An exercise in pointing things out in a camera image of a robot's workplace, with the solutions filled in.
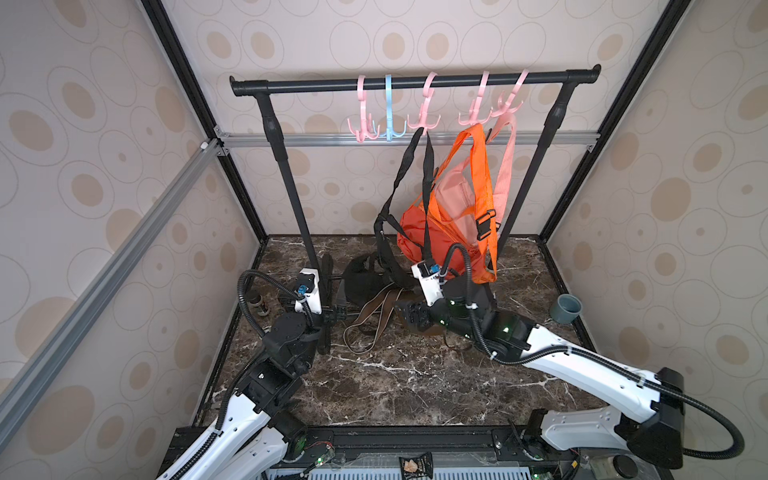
hanger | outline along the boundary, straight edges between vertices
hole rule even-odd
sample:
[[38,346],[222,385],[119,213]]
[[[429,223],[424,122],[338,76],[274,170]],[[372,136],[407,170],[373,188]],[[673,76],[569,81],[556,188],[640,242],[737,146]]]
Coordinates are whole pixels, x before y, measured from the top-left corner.
[[373,122],[373,116],[371,114],[368,114],[368,121],[366,121],[366,100],[368,98],[368,93],[362,89],[362,84],[365,79],[365,75],[360,75],[357,78],[357,100],[360,102],[360,129],[353,130],[352,122],[348,118],[346,119],[346,123],[349,125],[349,131],[355,135],[358,143],[362,143],[366,138],[370,140],[379,138],[379,127]]
[[424,95],[424,103],[422,103],[421,107],[419,107],[419,121],[417,121],[414,125],[411,125],[410,116],[406,116],[406,124],[411,128],[424,127],[424,130],[431,130],[434,127],[437,127],[437,124],[440,123],[440,115],[438,115],[437,121],[434,125],[427,124],[427,111],[429,110],[429,101],[432,100],[432,96],[435,94],[435,89],[430,88],[429,85],[432,84],[432,79],[434,79],[436,75],[437,74],[434,71],[430,72],[427,80],[424,82],[424,88],[422,89],[422,95]]
[[[502,94],[498,96],[498,105],[496,111],[491,111],[492,117],[499,117],[509,110],[509,108],[512,105],[513,100],[515,99],[515,95],[518,94],[520,91],[520,87],[523,85],[523,82],[525,81],[525,77],[528,76],[528,69],[523,70],[523,72],[520,74],[520,78],[518,78],[517,83],[515,83],[515,86],[512,88],[512,93],[509,94],[509,98],[507,98],[506,103],[502,103],[502,98],[504,97],[504,92],[502,91]],[[522,106],[522,102],[517,107],[513,108],[511,113],[514,113]],[[493,130],[496,129],[498,126],[498,122],[496,122],[496,125],[493,127]]]
[[392,141],[392,137],[400,138],[406,134],[408,121],[403,122],[401,134],[395,131],[392,120],[392,75],[386,75],[384,78],[386,83],[386,140]]
[[488,71],[482,72],[482,79],[480,80],[480,88],[478,89],[478,96],[469,105],[469,119],[467,121],[463,121],[462,114],[458,114],[459,125],[484,124],[486,121],[491,119],[491,114],[493,114],[493,107],[491,107],[491,111],[490,113],[488,113],[488,117],[485,120],[478,120],[478,114],[480,113],[480,104],[482,103],[482,97],[485,94],[485,84],[488,83],[489,73],[490,72]]

ventilation grille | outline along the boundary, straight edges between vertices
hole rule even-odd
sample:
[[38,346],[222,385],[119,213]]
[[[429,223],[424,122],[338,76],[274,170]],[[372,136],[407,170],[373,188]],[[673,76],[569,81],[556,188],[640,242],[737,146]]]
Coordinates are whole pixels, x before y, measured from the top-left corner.
[[[301,472],[299,469],[270,470],[269,480]],[[343,468],[315,470],[309,480],[400,480],[399,468]],[[531,480],[526,467],[451,467],[435,468],[433,480]]]

strap buckle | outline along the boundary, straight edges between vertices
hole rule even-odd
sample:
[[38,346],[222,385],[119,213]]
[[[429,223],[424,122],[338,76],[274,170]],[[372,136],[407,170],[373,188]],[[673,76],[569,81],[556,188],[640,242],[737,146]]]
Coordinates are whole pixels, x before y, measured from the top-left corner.
[[485,240],[491,234],[491,220],[496,218],[496,210],[490,209],[475,220],[478,228],[478,241]]

pink hook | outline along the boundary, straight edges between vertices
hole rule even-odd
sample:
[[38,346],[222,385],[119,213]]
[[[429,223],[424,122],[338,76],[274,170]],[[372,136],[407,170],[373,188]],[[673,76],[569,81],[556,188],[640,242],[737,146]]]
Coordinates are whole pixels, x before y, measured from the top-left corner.
[[523,70],[523,72],[520,74],[520,78],[518,78],[517,83],[515,83],[515,86],[512,88],[512,93],[509,94],[509,98],[507,98],[506,103],[502,103],[504,92],[502,92],[502,94],[498,96],[498,110],[491,112],[492,117],[499,117],[507,113],[507,111],[509,111],[509,113],[515,113],[520,107],[523,106],[522,102],[520,102],[520,105],[509,110],[513,100],[515,99],[515,95],[517,95],[518,91],[520,91],[520,87],[523,85],[523,82],[525,81],[525,77],[527,76],[528,76],[528,70],[527,69]]
[[485,84],[488,83],[488,73],[489,73],[488,71],[482,72],[482,79],[480,80],[480,88],[478,89],[478,96],[469,105],[469,120],[463,121],[462,114],[458,114],[459,125],[484,124],[486,121],[491,119],[491,114],[493,113],[493,107],[491,107],[491,111],[488,113],[488,117],[485,120],[478,120],[478,114],[480,113],[480,104],[482,103],[482,96],[485,94]]
[[436,75],[437,74],[434,71],[431,72],[427,77],[427,81],[424,82],[424,88],[422,89],[422,95],[424,95],[424,103],[422,103],[421,107],[419,107],[419,121],[416,122],[416,124],[411,125],[411,118],[409,115],[406,115],[406,122],[411,128],[424,127],[425,130],[431,130],[434,127],[437,127],[437,124],[440,123],[440,115],[438,115],[437,121],[434,125],[427,124],[427,115],[429,114],[429,101],[432,100],[432,96],[435,94],[435,89],[430,88],[429,85],[432,84],[432,80]]
[[[354,130],[352,128],[352,122],[348,118],[346,119],[346,123],[349,125],[349,131],[355,135],[355,139],[358,143],[362,143],[366,138],[370,140],[379,138],[380,126],[377,127],[376,124],[373,123],[373,115],[368,114],[368,121],[366,121],[366,100],[368,99],[368,93],[362,89],[362,84],[365,79],[365,75],[360,75],[357,78],[357,100],[360,102],[360,129]],[[371,133],[372,131],[376,131],[375,137]]]

marble floor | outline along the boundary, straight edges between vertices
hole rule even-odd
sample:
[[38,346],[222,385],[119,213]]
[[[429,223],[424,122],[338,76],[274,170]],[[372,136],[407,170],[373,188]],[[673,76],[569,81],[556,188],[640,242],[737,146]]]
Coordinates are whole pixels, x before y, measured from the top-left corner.
[[[313,241],[318,257],[333,255],[334,273],[338,274],[353,257],[376,249],[373,237],[317,237]],[[408,265],[394,241],[392,250],[402,266]],[[274,237],[260,270],[287,282],[303,266],[309,265],[300,237]],[[510,239],[498,259],[498,269],[492,289],[500,308],[543,323],[578,343],[570,326],[547,321],[548,307],[558,294],[534,242]],[[270,306],[270,315],[261,319],[266,326],[279,316],[281,307],[276,289],[264,283],[256,287]],[[376,328],[375,321],[369,321],[368,329]],[[574,410],[604,405],[537,370],[491,362],[453,333],[445,338],[417,336],[393,319],[370,353],[356,355],[342,340],[344,328],[336,324],[330,355],[316,357],[314,367],[303,377],[304,385],[293,396],[290,408],[307,425],[519,425],[536,408]],[[223,388],[259,346],[259,336],[240,319],[205,425],[218,413],[216,400]]]

